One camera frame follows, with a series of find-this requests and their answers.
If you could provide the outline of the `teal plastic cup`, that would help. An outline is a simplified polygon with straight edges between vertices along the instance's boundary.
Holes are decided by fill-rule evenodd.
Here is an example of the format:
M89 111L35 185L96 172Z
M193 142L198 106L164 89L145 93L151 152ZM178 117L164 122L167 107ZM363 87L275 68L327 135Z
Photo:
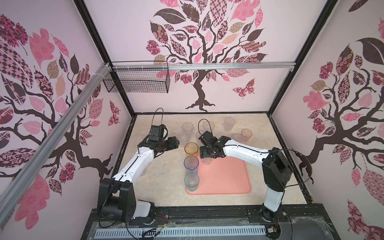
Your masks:
M189 190L190 192L194 192L199 186L200 178L195 173L188 173L184 178L184 183L187 190Z

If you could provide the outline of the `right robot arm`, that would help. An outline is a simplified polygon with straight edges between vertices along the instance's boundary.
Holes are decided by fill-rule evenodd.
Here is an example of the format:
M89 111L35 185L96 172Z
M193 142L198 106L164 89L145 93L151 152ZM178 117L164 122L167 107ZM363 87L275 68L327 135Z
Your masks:
M271 214L278 211L287 183L293 174L293 166L282 150L258 149L226 136L216 138L209 131L204 132L199 141L203 144L200 147L200 157L203 159L233 157L259 167L263 171L264 182L267 185L264 211Z

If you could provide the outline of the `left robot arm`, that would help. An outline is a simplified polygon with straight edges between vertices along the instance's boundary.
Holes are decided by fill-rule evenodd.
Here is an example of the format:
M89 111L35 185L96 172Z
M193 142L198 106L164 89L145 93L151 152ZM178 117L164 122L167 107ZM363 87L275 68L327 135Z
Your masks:
M157 154L177 149L176 137L160 141L144 139L132 159L116 175L100 183L97 213L117 222L129 223L134 218L147 218L153 208L147 201L137 200L134 185Z

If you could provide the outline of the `pink tray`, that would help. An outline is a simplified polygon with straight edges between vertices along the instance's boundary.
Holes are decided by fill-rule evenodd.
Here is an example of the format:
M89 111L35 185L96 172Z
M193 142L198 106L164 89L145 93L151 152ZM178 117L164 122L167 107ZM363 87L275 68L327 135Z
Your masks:
M246 163L233 157L199 160L199 184L195 191L186 190L189 195L232 195L248 194L252 187Z

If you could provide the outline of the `amber plastic cup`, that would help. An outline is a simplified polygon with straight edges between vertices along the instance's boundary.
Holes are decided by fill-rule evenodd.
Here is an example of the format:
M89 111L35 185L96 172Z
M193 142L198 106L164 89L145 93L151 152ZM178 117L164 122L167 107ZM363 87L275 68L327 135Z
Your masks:
M184 147L187 156L197 157L199 153L199 146L196 143L187 143Z

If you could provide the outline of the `blue-grey plastic cup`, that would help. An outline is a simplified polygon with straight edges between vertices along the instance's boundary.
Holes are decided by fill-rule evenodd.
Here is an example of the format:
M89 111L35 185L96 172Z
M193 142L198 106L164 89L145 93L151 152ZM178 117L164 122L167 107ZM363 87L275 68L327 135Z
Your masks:
M199 170L199 160L195 156L188 156L184 160L184 167L186 169L186 174L198 174Z

